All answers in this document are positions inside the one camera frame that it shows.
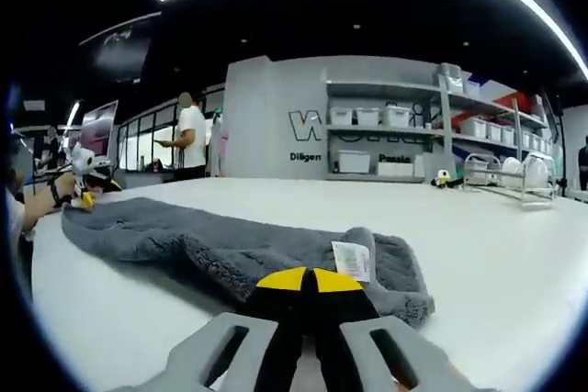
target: gray shelving unit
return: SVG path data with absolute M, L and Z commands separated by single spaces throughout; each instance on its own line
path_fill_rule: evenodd
M 327 95 L 337 98 L 402 98 L 416 103 L 430 101 L 441 93 L 438 86 L 402 82 L 352 82 L 327 80 Z
M 422 184 L 420 176 L 377 176 L 376 174 L 327 174 L 327 181 L 366 181 L 370 183 Z
M 443 137 L 443 130 L 423 128 L 392 128 L 388 126 L 333 126 L 328 125 L 327 130 L 332 133 L 378 133 L 378 134 L 400 134 L 422 137 Z
M 485 146 L 494 146 L 494 147 L 501 147 L 503 149 L 510 149 L 511 151 L 516 151 L 518 148 L 512 144 L 504 144 L 503 142 L 494 141 L 494 140 L 481 140 L 480 138 L 472 137 L 470 135 L 464 135 L 461 133 L 453 133 L 452 134 L 453 140 L 461 140 L 461 141 L 468 141 L 468 142 L 475 142 L 478 144 L 482 144 Z
M 455 175 L 456 167 L 453 159 L 453 141 L 466 141 L 477 143 L 485 147 L 498 147 L 516 152 L 516 157 L 522 160 L 523 152 L 530 151 L 521 147 L 522 127 L 526 126 L 531 129 L 544 129 L 545 123 L 538 118 L 520 112 L 515 99 L 513 107 L 502 106 L 493 102 L 485 102 L 478 97 L 450 92 L 446 88 L 445 77 L 439 75 L 439 86 L 430 84 L 412 84 L 404 82 L 373 82 L 373 81 L 351 81 L 351 80 L 326 80 L 326 90 L 329 101 L 332 98 L 366 98 L 382 99 L 386 101 L 410 101 L 418 103 L 424 108 L 423 117 L 425 122 L 431 122 L 431 106 L 441 108 L 441 117 L 443 120 L 442 129 L 422 129 L 422 128 L 390 128 L 385 126 L 377 127 L 359 127 L 359 126 L 327 126 L 328 147 L 327 157 L 328 166 L 331 168 L 331 135 L 356 133 L 356 134 L 398 134 L 403 136 L 412 136 L 419 138 L 428 138 L 430 140 L 443 141 L 443 163 L 452 175 Z M 454 133 L 451 128 L 451 109 L 458 108 L 464 111 L 470 111 L 475 114 L 491 116 L 494 118 L 511 121 L 514 123 L 514 141 L 515 146 L 501 143 L 494 140 L 479 139 L 468 135 Z M 406 176 L 406 177 L 387 177 L 376 176 L 373 174 L 327 174 L 327 179 L 338 181 L 370 181 L 370 182 L 423 182 L 424 178 Z

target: fuzzy gray cloth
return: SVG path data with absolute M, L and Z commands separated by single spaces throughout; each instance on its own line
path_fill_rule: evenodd
M 408 244 L 367 229 L 336 233 L 280 227 L 148 198 L 98 204 L 91 214 L 66 207 L 62 228 L 85 252 L 149 263 L 171 275 L 183 268 L 183 277 L 191 282 L 204 282 L 214 294 L 238 302 L 276 271 L 298 266 L 336 271 L 331 241 L 359 243 L 370 249 L 371 281 L 364 289 L 380 315 L 417 328 L 435 311 Z

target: white t-shirt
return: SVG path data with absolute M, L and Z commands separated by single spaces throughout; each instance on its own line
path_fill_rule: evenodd
M 180 133 L 184 130 L 193 129 L 196 137 L 192 144 L 180 150 L 180 167 L 188 168 L 206 165 L 206 120 L 198 106 L 192 105 L 181 110 L 177 128 Z
M 10 240 L 10 251 L 13 257 L 17 256 L 18 237 L 25 221 L 25 206 L 19 203 L 12 193 L 6 191 L 6 209 L 8 210 L 8 239 Z

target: white bowl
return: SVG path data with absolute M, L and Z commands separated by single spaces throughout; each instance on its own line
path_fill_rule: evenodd
M 523 164 L 516 158 L 506 158 L 503 163 L 503 172 L 507 172 L 509 174 L 520 174 L 523 172 Z M 514 178 L 512 176 L 503 176 L 502 182 L 504 187 L 509 188 L 520 188 L 523 184 L 523 180 L 521 178 Z
M 547 188 L 549 180 L 548 167 L 540 158 L 532 157 L 526 165 L 526 187 Z

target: white storage box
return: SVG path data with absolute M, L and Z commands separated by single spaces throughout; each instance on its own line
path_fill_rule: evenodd
M 424 177 L 424 155 L 414 157 L 414 176 Z
M 414 164 L 406 162 L 378 162 L 378 176 L 414 176 Z
M 378 162 L 378 176 L 397 176 L 397 162 Z
M 476 138 L 486 138 L 487 122 L 479 118 L 468 118 L 459 125 L 461 133 Z
M 548 152 L 548 144 L 542 138 L 539 138 L 539 151 L 541 153 L 547 153 Z
M 492 141 L 500 141 L 503 138 L 503 129 L 498 124 L 486 123 L 486 138 Z
M 515 145 L 515 129 L 509 126 L 502 126 L 502 137 L 501 140 L 504 144 L 508 144 L 509 146 Z
M 461 68 L 459 66 L 441 63 L 437 71 L 443 76 L 449 92 L 463 94 L 463 79 L 461 78 Z
M 537 135 L 531 135 L 531 150 L 541 151 L 541 138 Z
M 464 83 L 464 92 L 472 98 L 480 98 L 480 84 L 467 81 Z
M 414 164 L 409 162 L 401 162 L 398 164 L 398 176 L 414 176 Z
M 392 128 L 408 128 L 410 112 L 408 107 L 386 106 L 384 124 Z
M 368 174 L 369 153 L 366 151 L 339 151 L 339 172 L 342 174 Z
M 530 149 L 531 148 L 531 134 L 527 133 L 527 132 L 522 132 L 521 133 L 521 142 L 522 142 L 522 148 L 523 149 Z
M 358 126 L 377 126 L 379 124 L 379 109 L 377 107 L 359 107 L 357 110 Z
M 353 109 L 348 107 L 331 107 L 331 124 L 334 126 L 351 126 Z

